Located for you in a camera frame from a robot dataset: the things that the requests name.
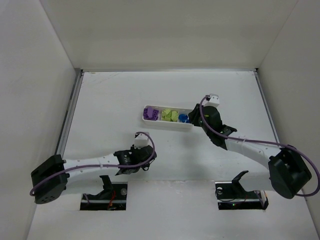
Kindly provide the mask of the blue arch lego piece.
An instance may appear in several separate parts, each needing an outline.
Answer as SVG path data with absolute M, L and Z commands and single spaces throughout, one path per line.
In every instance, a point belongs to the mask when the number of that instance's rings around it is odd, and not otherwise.
M 178 120 L 181 122 L 181 123 L 185 123 L 185 121 L 189 119 L 188 115 L 187 114 L 180 114 L 178 116 Z

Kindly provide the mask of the green curved lego with studs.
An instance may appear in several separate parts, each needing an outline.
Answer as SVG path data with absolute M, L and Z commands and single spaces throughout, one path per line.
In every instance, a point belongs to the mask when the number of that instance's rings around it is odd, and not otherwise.
M 177 122 L 178 118 L 179 118 L 179 113 L 177 111 L 173 110 L 172 115 L 175 116 L 175 120 L 176 120 L 175 122 Z

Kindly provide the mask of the purple lego brick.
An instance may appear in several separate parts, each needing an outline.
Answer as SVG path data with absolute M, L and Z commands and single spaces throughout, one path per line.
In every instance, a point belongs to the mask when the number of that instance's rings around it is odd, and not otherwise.
M 148 108 L 147 108 L 147 107 L 144 108 L 144 110 L 143 110 L 143 118 L 144 118 L 145 120 L 148 120 L 148 119 L 149 119 Z

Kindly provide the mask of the green curved lego piece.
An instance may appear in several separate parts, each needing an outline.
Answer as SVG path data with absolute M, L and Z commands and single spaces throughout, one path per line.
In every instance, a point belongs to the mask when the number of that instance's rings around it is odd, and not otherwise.
M 168 115 L 166 115 L 166 120 L 168 120 L 169 122 L 175 122 L 176 119 L 175 119 L 175 116 L 172 115 L 172 112 Z

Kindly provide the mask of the green square lego brick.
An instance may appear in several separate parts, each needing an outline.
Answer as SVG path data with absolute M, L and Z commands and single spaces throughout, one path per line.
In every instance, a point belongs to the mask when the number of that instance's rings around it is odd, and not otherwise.
M 168 120 L 166 120 L 166 115 L 162 115 L 162 113 L 161 113 L 161 120 L 168 122 Z

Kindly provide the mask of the green lego brick with step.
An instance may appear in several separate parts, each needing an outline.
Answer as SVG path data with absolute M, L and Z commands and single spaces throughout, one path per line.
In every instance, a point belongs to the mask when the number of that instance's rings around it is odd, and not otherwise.
M 169 115 L 171 112 L 172 112 L 171 109 L 166 108 L 166 109 L 163 109 L 163 110 L 162 110 L 162 115 L 166 116 L 166 115 Z

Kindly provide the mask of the purple lego plate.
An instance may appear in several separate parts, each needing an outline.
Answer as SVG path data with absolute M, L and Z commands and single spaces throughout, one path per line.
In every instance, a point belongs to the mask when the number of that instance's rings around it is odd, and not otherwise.
M 158 118 L 159 118 L 159 110 L 157 109 L 154 109 L 153 112 L 152 112 L 152 117 L 151 117 L 151 120 L 152 121 L 157 121 Z

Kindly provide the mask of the purple oval lego piece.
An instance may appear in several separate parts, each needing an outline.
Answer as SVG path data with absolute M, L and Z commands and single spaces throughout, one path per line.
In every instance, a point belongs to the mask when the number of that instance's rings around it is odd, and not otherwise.
M 148 116 L 149 116 L 149 118 L 148 118 L 148 120 L 150 120 L 151 118 L 152 118 L 152 115 L 153 115 L 153 108 L 152 107 L 147 107 L 148 108 Z

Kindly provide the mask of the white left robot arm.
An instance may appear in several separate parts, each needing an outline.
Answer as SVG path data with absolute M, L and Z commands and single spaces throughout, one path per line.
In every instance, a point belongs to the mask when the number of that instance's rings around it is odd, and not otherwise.
M 157 158 L 155 148 L 131 146 L 128 150 L 89 159 L 63 159 L 60 154 L 50 156 L 30 174 L 30 196 L 37 205 L 48 204 L 63 195 L 86 194 L 90 197 L 111 197 L 115 191 L 111 183 L 119 176 L 148 171 Z

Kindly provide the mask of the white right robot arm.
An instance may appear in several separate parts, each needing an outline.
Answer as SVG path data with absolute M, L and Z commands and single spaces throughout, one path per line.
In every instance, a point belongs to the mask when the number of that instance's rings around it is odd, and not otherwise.
M 223 124 L 214 106 L 196 104 L 188 118 L 192 125 L 203 129 L 215 146 L 245 156 L 268 170 L 262 174 L 241 171 L 229 182 L 234 193 L 274 191 L 286 199 L 292 199 L 312 178 L 301 155 L 292 146 L 250 142 L 237 129 Z

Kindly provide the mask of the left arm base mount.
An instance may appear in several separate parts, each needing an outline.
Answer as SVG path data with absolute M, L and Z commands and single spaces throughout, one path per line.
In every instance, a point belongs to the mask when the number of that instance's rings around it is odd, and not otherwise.
M 100 176 L 102 190 L 97 194 L 83 193 L 81 211 L 125 211 L 127 208 L 127 182 L 111 182 L 108 175 Z

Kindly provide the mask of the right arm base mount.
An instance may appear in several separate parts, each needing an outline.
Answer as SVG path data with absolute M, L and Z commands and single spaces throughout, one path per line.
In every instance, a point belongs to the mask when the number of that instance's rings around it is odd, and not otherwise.
M 240 180 L 249 171 L 242 171 L 231 181 L 216 181 L 215 196 L 219 210 L 266 210 L 269 200 L 265 191 L 246 191 Z

